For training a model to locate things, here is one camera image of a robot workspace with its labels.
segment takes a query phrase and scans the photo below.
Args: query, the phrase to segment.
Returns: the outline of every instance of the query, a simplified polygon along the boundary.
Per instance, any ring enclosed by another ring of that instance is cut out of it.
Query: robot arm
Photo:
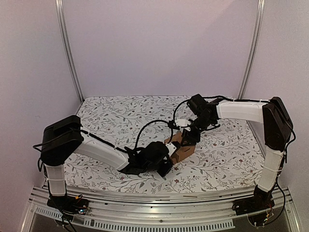
[[[165,176],[172,168],[170,156],[180,148],[178,142],[164,144],[152,142],[138,151],[125,150],[81,130],[78,116],[70,116],[44,130],[41,157],[48,181],[50,200],[48,205],[70,214],[84,214],[87,200],[67,195],[64,162],[74,152],[104,162],[125,174],[157,171]]]
[[[193,96],[187,105],[197,118],[183,130],[181,145],[195,145],[200,141],[200,133],[209,125],[216,125],[220,118],[235,118],[259,122],[264,125],[266,158],[253,197],[234,204],[234,210],[246,214],[274,206],[271,192],[282,171],[285,148],[293,130],[292,121],[282,100],[274,97],[269,101],[227,101],[223,98],[207,102],[199,94]]]
[[[187,105],[197,118],[185,125],[180,144],[152,142],[146,148],[131,150],[125,147],[122,150],[81,130],[82,125],[77,116],[70,116],[45,128],[43,143],[40,145],[41,160],[50,189],[48,205],[71,214],[86,212],[87,200],[66,194],[63,164],[73,152],[102,161],[125,174],[157,171],[165,176],[173,166],[169,157],[180,146],[196,145],[200,141],[200,134],[208,130],[210,125],[216,125],[221,118],[235,118],[264,124],[267,151],[262,176],[253,197],[235,202],[236,213],[262,210],[268,208],[269,204],[273,206],[271,192],[283,168],[285,146],[293,127],[281,99],[274,97],[270,101],[242,102],[217,98],[207,102],[197,94]]]

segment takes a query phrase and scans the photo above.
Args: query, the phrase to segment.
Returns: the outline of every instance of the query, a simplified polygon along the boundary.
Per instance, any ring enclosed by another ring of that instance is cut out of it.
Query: patterned fabric surface
[[[87,98],[78,112],[84,129],[116,144],[133,148],[141,127],[154,119],[170,120],[175,107],[187,96]],[[194,115],[184,104],[177,118]],[[202,133],[193,155],[174,165],[165,178],[156,172],[125,175],[92,158],[72,154],[65,164],[70,186],[134,193],[191,193],[255,185],[264,158],[243,120],[221,119],[221,127]],[[170,136],[164,123],[148,126],[139,146]]]

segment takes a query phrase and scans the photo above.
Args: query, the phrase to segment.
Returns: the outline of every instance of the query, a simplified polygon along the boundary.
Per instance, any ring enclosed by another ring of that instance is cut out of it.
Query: wire
[[[49,144],[49,143],[51,143],[51,142],[53,142],[53,141],[55,141],[55,140],[57,140],[57,139],[59,139],[59,138],[65,136],[66,134],[69,134],[69,133],[74,132],[74,131],[80,131],[80,130],[69,130],[69,131],[66,131],[66,132],[64,132],[63,134],[57,136],[56,138],[53,138],[53,139],[51,139],[51,140],[49,140],[49,141],[47,141],[47,142],[41,143],[41,144],[33,145],[32,147],[33,147],[34,149],[36,149],[36,148],[39,147],[39,146],[44,146],[44,145],[46,145],[46,144]]]
[[[221,125],[220,125],[220,124],[218,124],[218,125],[213,125],[213,127],[212,127],[212,128],[205,129],[205,130],[203,130],[203,131],[211,131],[211,130],[217,129],[217,128],[219,128],[219,127],[221,127]]]
[[[272,213],[274,209],[272,208],[271,204],[267,204],[267,206],[270,208],[270,212],[268,214]]]
[[[43,162],[40,164],[40,161],[41,161],[41,158],[38,159],[38,169],[39,169],[39,172],[42,171],[42,167],[43,167]]]
[[[187,99],[187,100],[182,101],[182,102],[179,103],[179,104],[177,105],[177,107],[175,108],[174,113],[173,113],[173,122],[174,122],[174,123],[175,123],[176,112],[177,112],[178,108],[179,108],[182,104],[186,103],[186,102],[189,101],[189,100],[190,100],[190,99]]]
[[[138,143],[139,143],[139,139],[140,139],[140,135],[141,135],[142,131],[143,131],[146,127],[148,127],[150,124],[155,123],[155,122],[164,122],[164,123],[166,123],[167,125],[169,125],[169,123],[168,123],[167,121],[161,120],[161,119],[157,119],[157,120],[153,120],[153,121],[151,121],[151,122],[148,122],[148,123],[147,123],[146,125],[144,125],[144,126],[142,127],[142,129],[140,130],[140,132],[139,132],[139,134],[138,134],[138,136],[137,136],[137,138],[136,138],[134,150],[137,149],[137,145],[138,145]]]
[[[72,232],[72,231],[70,231],[68,228],[67,228],[67,226],[64,224],[64,216],[63,216],[63,214],[62,214],[62,228],[64,228],[66,231],[68,231],[68,232]]]
[[[74,226],[72,225],[72,223],[70,222],[70,220],[68,220],[69,225],[71,226],[71,228],[74,230],[74,232],[77,232],[77,230],[74,228]]]
[[[284,208],[285,208],[285,202],[286,202],[285,194],[284,194],[283,190],[280,188],[280,186],[278,184],[278,180],[276,180],[276,184],[277,184],[279,190],[282,192],[282,195],[283,195],[283,206],[282,206],[282,209],[281,209],[280,213],[278,214],[278,216],[276,216],[275,219],[273,219],[271,222],[266,223],[265,225],[269,225],[269,224],[275,222],[281,216],[281,214],[283,213]]]
[[[223,100],[226,101],[231,101],[231,102],[262,102],[262,103],[269,103],[268,100],[251,100],[251,99],[232,99],[232,98],[227,98],[225,96],[222,95],[217,95],[217,96],[213,96],[213,97],[203,97],[204,99],[212,99],[212,98],[222,98]]]
[[[285,163],[287,163],[287,160],[288,160],[288,146],[289,146],[292,142],[294,142],[294,141],[296,140],[296,134],[295,134],[293,128],[291,128],[290,125],[288,125],[288,127],[291,129],[291,132],[292,132],[292,134],[293,134],[293,139],[290,140],[290,141],[286,144],[286,146],[285,146],[285,149],[284,149],[284,152],[285,152]]]

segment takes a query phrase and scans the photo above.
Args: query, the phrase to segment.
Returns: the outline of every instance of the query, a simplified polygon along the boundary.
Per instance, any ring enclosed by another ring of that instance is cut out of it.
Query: small cardboard box
[[[182,133],[178,132],[172,137],[172,142],[177,141],[181,143],[182,141]],[[182,146],[179,148],[178,151],[176,151],[170,158],[173,161],[173,164],[179,163],[180,161],[184,160],[185,158],[192,155],[195,151],[195,146]]]

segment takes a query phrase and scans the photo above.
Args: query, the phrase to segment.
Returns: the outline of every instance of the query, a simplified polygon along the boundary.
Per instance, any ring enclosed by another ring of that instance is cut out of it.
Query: white backdrop
[[[236,97],[257,2],[64,1],[84,95]]]
[[[79,103],[54,0],[0,1],[0,231],[16,232],[43,181],[38,151],[46,126]]]
[[[266,1],[259,45],[245,98],[280,96],[297,140],[289,146],[280,181],[289,187],[303,225],[309,228],[309,2]],[[255,126],[260,137],[263,129]]]

